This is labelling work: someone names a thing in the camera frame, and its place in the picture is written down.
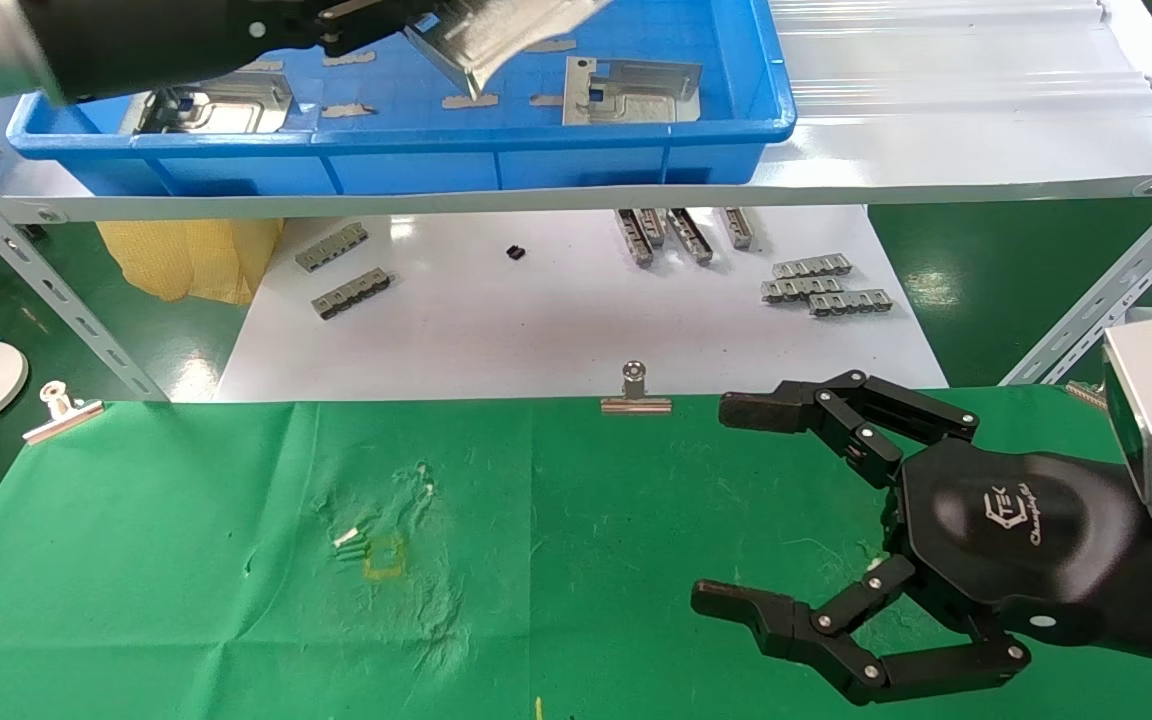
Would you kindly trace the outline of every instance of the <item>white table surface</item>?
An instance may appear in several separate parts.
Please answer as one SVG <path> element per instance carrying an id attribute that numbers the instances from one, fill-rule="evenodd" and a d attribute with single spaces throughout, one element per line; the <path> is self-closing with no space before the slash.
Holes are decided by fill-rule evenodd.
<path id="1" fill-rule="evenodd" d="M 943 387 L 861 206 L 755 209 L 760 237 L 732 250 L 696 209 L 717 256 L 696 265 L 670 238 L 650 270 L 628 258 L 608 210 L 362 218 L 364 245 L 310 274 L 293 256 L 351 219 L 291 220 L 238 333 L 215 400 L 440 400 L 611 396 L 627 361 L 653 395 L 771 391 L 859 367 Z M 526 258 L 508 259 L 510 245 Z M 767 306 L 772 264 L 844 252 L 851 290 L 882 288 L 887 314 L 814 319 Z M 387 291 L 332 320 L 310 301 L 381 266 Z"/>

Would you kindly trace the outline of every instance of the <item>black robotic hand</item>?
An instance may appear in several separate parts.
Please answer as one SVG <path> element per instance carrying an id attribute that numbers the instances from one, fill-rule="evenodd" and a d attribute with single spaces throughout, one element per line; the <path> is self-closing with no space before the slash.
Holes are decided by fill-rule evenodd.
<path id="1" fill-rule="evenodd" d="M 1126 467 L 979 450 L 977 416 L 856 370 L 728 393 L 718 415 L 734 429 L 813 432 L 888 493 L 890 556 L 819 609 L 695 584 L 692 609 L 749 626 L 764 655 L 813 667 L 856 705 L 1000 687 L 1030 659 L 1009 632 L 1152 657 L 1152 518 Z M 927 448 L 905 458 L 877 425 Z M 901 593 L 969 642 L 887 657 L 859 647 L 851 632 Z"/>

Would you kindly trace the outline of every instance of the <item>metal shelf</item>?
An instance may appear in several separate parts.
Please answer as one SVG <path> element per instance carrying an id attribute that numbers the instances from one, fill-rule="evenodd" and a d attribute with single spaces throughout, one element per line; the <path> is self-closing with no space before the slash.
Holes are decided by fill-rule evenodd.
<path id="1" fill-rule="evenodd" d="M 93 197 L 3 141 L 13 222 L 1152 195 L 1140 0 L 771 0 L 801 120 L 753 182 L 379 197 Z"/>

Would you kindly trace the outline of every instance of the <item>logo on robotic hand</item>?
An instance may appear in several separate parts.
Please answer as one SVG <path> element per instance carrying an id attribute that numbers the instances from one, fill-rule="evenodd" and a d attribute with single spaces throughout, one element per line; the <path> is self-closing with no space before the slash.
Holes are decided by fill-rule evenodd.
<path id="1" fill-rule="evenodd" d="M 1043 513 L 1038 510 L 1038 498 L 1030 491 L 1028 484 L 1020 484 L 1020 494 L 1011 495 L 1007 488 L 991 487 L 993 491 L 984 495 L 984 516 L 995 521 L 1002 529 L 1010 530 L 1032 521 L 1033 528 L 1029 530 L 1029 541 L 1038 547 L 1043 544 L 1043 524 L 1039 518 Z"/>

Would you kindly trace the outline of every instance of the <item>yellow tape mark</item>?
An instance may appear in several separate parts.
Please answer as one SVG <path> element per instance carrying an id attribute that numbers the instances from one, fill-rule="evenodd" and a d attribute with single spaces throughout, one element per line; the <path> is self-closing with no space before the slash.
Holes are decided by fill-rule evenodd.
<path id="1" fill-rule="evenodd" d="M 381 568 L 372 564 L 372 556 L 384 558 L 388 552 L 387 562 Z M 407 561 L 407 544 L 401 536 L 384 536 L 367 543 L 362 552 L 362 577 L 367 579 L 394 579 L 403 577 L 403 569 Z"/>

